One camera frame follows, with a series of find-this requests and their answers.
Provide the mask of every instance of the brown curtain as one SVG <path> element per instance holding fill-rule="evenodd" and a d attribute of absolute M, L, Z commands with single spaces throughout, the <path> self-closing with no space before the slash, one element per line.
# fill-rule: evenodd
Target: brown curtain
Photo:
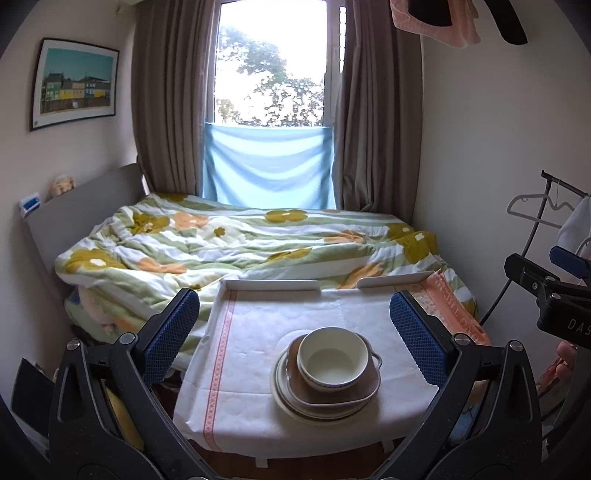
<path fill-rule="evenodd" d="M 199 194 L 213 0 L 137 5 L 131 97 L 151 190 Z"/>
<path fill-rule="evenodd" d="M 388 0 L 348 0 L 333 180 L 346 210 L 413 216 L 423 124 L 418 35 L 396 29 Z"/>

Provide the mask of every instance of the metal bolt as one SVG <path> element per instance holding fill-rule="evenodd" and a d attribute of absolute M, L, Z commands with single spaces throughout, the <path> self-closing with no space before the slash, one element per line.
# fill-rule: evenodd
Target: metal bolt
<path fill-rule="evenodd" d="M 119 337 L 119 343 L 123 343 L 123 345 L 129 345 L 134 340 L 135 335 L 133 333 L 124 333 Z"/>
<path fill-rule="evenodd" d="M 521 342 L 518 342 L 517 340 L 513 340 L 509 344 L 509 347 L 511 348 L 511 350 L 515 350 L 516 352 L 521 352 L 523 350 L 523 344 Z"/>
<path fill-rule="evenodd" d="M 79 346 L 80 346 L 80 341 L 78 340 L 78 338 L 74 338 L 73 340 L 70 340 L 68 342 L 68 344 L 66 345 L 66 348 L 69 351 L 72 351 L 72 350 L 76 350 Z"/>
<path fill-rule="evenodd" d="M 470 343 L 470 337 L 465 333 L 458 333 L 453 339 L 458 345 L 466 346 Z"/>

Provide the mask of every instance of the framed picture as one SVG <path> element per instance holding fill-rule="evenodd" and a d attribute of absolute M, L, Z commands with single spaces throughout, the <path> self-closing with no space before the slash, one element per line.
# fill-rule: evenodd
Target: framed picture
<path fill-rule="evenodd" d="M 119 51 L 58 38 L 39 49 L 31 130 L 115 114 Z"/>

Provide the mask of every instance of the tree foliage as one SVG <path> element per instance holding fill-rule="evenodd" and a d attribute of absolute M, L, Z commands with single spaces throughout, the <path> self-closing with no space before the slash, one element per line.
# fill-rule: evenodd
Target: tree foliage
<path fill-rule="evenodd" d="M 216 100 L 222 121 L 256 127 L 315 127 L 322 125 L 324 81 L 295 78 L 286 70 L 279 48 L 257 41 L 236 28 L 220 30 L 217 61 L 236 61 L 238 73 L 264 74 L 247 98 L 265 103 L 263 118 L 244 119 L 228 99 Z"/>

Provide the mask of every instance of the white garment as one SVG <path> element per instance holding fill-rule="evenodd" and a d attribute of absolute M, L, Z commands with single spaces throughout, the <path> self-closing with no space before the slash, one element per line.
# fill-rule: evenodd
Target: white garment
<path fill-rule="evenodd" d="M 174 424 L 207 450 L 255 458 L 325 455 L 404 437 L 438 388 L 425 381 L 390 320 L 393 291 L 239 291 L 235 300 L 224 294 L 187 370 Z M 276 405 L 269 373 L 291 340 L 325 326 L 364 335 L 384 364 L 378 395 L 361 412 L 316 427 Z"/>
<path fill-rule="evenodd" d="M 558 232 L 557 245 L 574 254 L 591 237 L 591 197 L 583 198 Z M 580 257 L 591 257 L 591 244 L 583 247 Z"/>

